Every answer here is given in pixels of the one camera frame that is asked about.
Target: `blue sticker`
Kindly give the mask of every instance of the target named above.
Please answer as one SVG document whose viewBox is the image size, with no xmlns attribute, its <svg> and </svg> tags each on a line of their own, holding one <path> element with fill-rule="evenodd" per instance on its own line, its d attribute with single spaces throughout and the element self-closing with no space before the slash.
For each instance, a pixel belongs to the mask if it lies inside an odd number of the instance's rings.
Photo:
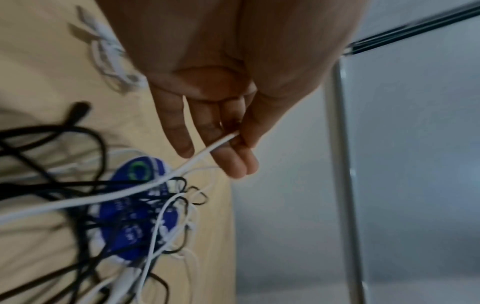
<svg viewBox="0 0 480 304">
<path fill-rule="evenodd" d="M 141 180 L 150 181 L 154 178 L 154 168 L 152 159 L 157 163 L 158 174 L 160 176 L 168 173 L 169 168 L 164 163 L 156 158 L 149 158 L 146 156 L 134 158 L 124 165 L 122 165 L 111 177 L 112 181 L 125 181 L 125 180 Z M 122 189 L 130 188 L 132 185 L 109 185 L 105 187 L 105 192 L 119 191 Z M 150 243 L 152 237 L 152 230 L 155 226 L 155 214 L 159 212 L 161 205 L 154 207 L 155 204 L 149 204 L 155 198 L 149 198 L 158 195 L 168 195 L 168 186 L 164 183 L 159 187 L 142 192 L 138 197 L 124 197 L 114 201 L 104 202 L 99 205 L 94 205 L 90 208 L 90 214 L 100 221 L 115 222 L 118 220 L 122 212 L 124 212 L 123 220 L 142 220 L 138 223 L 129 224 L 124 226 L 118 233 L 114 240 L 111 250 L 120 249 L 126 246 L 135 245 L 138 243 L 146 242 Z M 167 208 L 163 215 L 163 225 L 168 231 L 173 229 L 177 225 L 179 219 L 178 211 L 173 205 Z M 105 245 L 106 240 L 110 239 L 110 235 L 113 231 L 113 227 L 101 227 L 96 231 L 96 241 Z M 117 256 L 122 260 L 132 261 L 139 257 L 145 256 L 148 253 L 149 245 L 131 249 Z"/>
</svg>

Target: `tangled cable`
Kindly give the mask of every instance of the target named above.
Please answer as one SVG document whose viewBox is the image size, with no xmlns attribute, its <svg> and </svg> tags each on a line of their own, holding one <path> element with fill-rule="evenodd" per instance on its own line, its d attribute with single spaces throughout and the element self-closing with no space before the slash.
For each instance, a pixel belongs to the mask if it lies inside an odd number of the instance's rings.
<svg viewBox="0 0 480 304">
<path fill-rule="evenodd" d="M 142 288 L 147 277 L 158 281 L 165 287 L 165 303 L 167 303 L 170 296 L 170 287 L 167 282 L 152 273 L 152 268 L 158 257 L 162 254 L 169 254 L 176 258 L 186 258 L 185 253 L 187 253 L 193 256 L 196 268 L 199 267 L 197 257 L 192 251 L 185 247 L 189 240 L 193 239 L 193 234 L 195 233 L 197 225 L 196 222 L 199 220 L 196 206 L 207 202 L 208 197 L 205 195 L 205 191 L 213 185 L 214 180 L 213 175 L 211 175 L 212 178 L 210 184 L 204 189 L 199 189 L 195 186 L 188 187 L 185 176 L 199 170 L 189 169 L 204 155 L 224 142 L 227 142 L 236 136 L 236 134 L 230 134 L 225 138 L 222 138 L 218 142 L 201 151 L 177 170 L 163 176 L 159 175 L 157 162 L 153 158 L 148 157 L 151 161 L 152 168 L 154 168 L 152 180 L 103 181 L 101 178 L 106 172 L 109 155 L 139 151 L 128 148 L 109 152 L 105 142 L 97 132 L 76 126 L 76 124 L 88 114 L 90 109 L 91 106 L 89 103 L 77 102 L 73 105 L 67 118 L 61 125 L 42 125 L 0 131 L 0 157 L 12 156 L 17 161 L 31 169 L 31 172 L 26 174 L 3 178 L 1 180 L 2 182 L 0 182 L 0 200 L 30 194 L 47 201 L 46 203 L 40 203 L 38 206 L 28 209 L 2 214 L 0 215 L 0 224 L 43 212 L 63 210 L 69 221 L 73 224 L 72 228 L 78 247 L 76 263 L 6 291 L 0 294 L 0 301 L 11 298 L 75 270 L 75 280 L 49 298 L 44 304 L 55 304 L 68 294 L 70 294 L 69 303 L 73 304 L 77 302 L 80 285 L 86 279 L 92 279 L 95 287 L 79 300 L 80 304 L 90 303 L 98 292 L 103 294 L 99 304 L 116 304 L 127 295 L 129 296 L 125 303 L 130 303 L 136 298 L 139 304 L 143 304 Z M 82 133 L 95 140 L 99 147 L 100 156 L 80 163 L 43 169 L 39 164 L 23 153 L 49 143 L 64 133 L 70 132 Z M 18 147 L 13 147 L 6 141 L 6 139 L 17 136 L 44 133 L 49 134 L 32 143 Z M 70 172 L 84 164 L 95 162 L 98 162 L 99 166 L 91 181 L 60 182 L 57 179 L 57 176 L 62 173 Z M 202 169 L 210 171 L 215 168 L 216 167 L 206 167 Z M 37 176 L 42 177 L 46 182 L 33 184 L 25 183 Z M 172 183 L 173 191 L 169 190 L 168 183 Z M 185 196 L 192 191 L 194 192 L 191 195 L 192 201 L 194 201 L 194 197 L 197 197 L 198 195 L 201 195 L 204 198 L 204 201 L 201 203 L 190 203 Z M 127 217 L 127 215 L 132 212 L 131 206 L 128 204 L 126 204 L 125 208 L 123 208 L 119 214 L 112 219 L 101 220 L 89 214 L 89 205 L 112 202 L 116 199 L 128 200 L 133 198 L 135 199 L 135 202 L 141 202 L 142 206 L 148 210 L 148 216 L 145 218 Z M 172 208 L 176 209 L 177 207 L 175 207 L 175 205 L 179 204 L 184 208 L 184 220 L 181 224 L 177 223 L 177 225 L 169 231 L 164 226 L 164 215 L 169 210 L 171 211 Z M 150 235 L 145 235 L 145 239 L 141 239 L 134 245 L 112 250 L 112 245 L 122 228 L 129 225 L 140 224 L 142 222 L 154 223 Z M 109 234 L 109 237 L 104 240 L 104 246 L 100 253 L 92 257 L 89 249 L 89 231 L 99 227 L 109 227 L 111 233 Z M 182 234 L 183 241 L 181 245 L 177 248 L 173 248 L 174 242 Z M 129 250 L 137 250 L 138 252 L 141 252 L 141 257 L 129 262 L 121 271 L 120 275 L 101 280 L 96 270 L 99 263 L 109 257 L 118 256 Z"/>
</svg>

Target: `blue label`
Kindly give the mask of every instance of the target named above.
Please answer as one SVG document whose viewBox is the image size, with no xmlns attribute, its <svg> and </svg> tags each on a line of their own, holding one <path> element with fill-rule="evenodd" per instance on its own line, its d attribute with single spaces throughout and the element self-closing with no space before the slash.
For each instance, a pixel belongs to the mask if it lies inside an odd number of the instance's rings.
<svg viewBox="0 0 480 304">
<path fill-rule="evenodd" d="M 154 168 L 152 159 L 146 156 L 132 159 L 121 166 L 115 174 L 111 177 L 112 181 L 125 180 L 141 180 L 150 181 L 154 179 Z M 165 175 L 166 167 L 159 159 L 154 159 L 158 166 L 158 174 Z M 132 187 L 132 185 L 109 185 L 105 188 L 105 192 L 113 192 Z M 139 194 L 138 197 L 125 197 L 114 201 L 104 202 L 99 205 L 96 217 L 100 221 L 109 221 L 115 224 L 122 212 L 124 212 L 123 220 L 142 220 L 138 223 L 128 224 L 123 226 L 119 231 L 111 250 L 120 249 L 126 246 L 135 245 L 138 243 L 145 243 L 139 248 L 131 249 L 126 252 L 119 253 L 117 256 L 128 261 L 135 260 L 141 256 L 146 256 L 152 237 L 152 230 L 155 226 L 156 214 L 160 211 L 161 205 L 152 204 L 155 199 L 152 196 L 168 195 L 169 190 L 166 184 L 162 184 L 153 190 L 148 190 Z M 168 231 L 173 229 L 178 221 L 179 214 L 173 205 L 166 210 L 163 220 L 163 225 Z M 110 239 L 110 235 L 114 228 L 101 227 L 100 234 L 103 243 Z"/>
</svg>

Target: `hand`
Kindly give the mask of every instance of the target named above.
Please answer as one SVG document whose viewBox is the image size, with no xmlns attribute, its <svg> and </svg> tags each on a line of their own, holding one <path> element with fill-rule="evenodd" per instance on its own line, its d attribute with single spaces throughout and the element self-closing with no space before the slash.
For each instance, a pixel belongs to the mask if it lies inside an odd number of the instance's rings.
<svg viewBox="0 0 480 304">
<path fill-rule="evenodd" d="M 357 25 L 366 0 L 97 0 L 148 79 L 166 137 L 192 157 L 186 96 L 206 145 L 231 177 L 255 173 L 251 148 L 320 84 Z"/>
</svg>

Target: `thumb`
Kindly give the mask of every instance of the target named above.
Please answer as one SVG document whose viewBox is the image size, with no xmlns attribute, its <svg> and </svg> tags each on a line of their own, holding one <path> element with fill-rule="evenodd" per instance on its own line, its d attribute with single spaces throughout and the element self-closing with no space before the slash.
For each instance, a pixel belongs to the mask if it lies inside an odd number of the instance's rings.
<svg viewBox="0 0 480 304">
<path fill-rule="evenodd" d="M 275 98 L 257 92 L 240 124 L 240 135 L 253 148 L 266 132 L 296 103 L 296 100 Z"/>
</svg>

